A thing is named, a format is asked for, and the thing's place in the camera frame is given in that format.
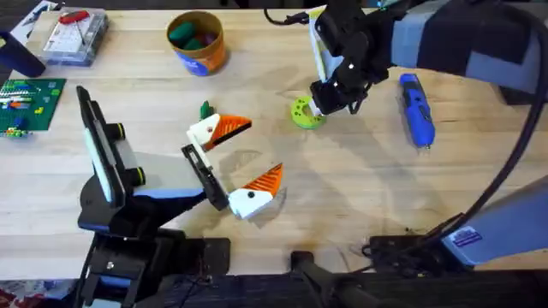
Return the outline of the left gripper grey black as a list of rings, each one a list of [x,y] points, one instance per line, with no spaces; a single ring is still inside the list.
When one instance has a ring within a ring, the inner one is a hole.
[[[188,136],[204,151],[210,151],[251,126],[252,120],[244,116],[214,114],[193,124]],[[241,219],[254,216],[268,205],[277,196],[283,178],[283,165],[279,163],[228,195],[212,166],[193,145],[183,146],[179,157],[134,151],[129,143],[120,143],[117,150],[126,168],[144,170],[145,184],[134,189],[134,196],[167,199],[204,194],[217,210],[229,206]]]

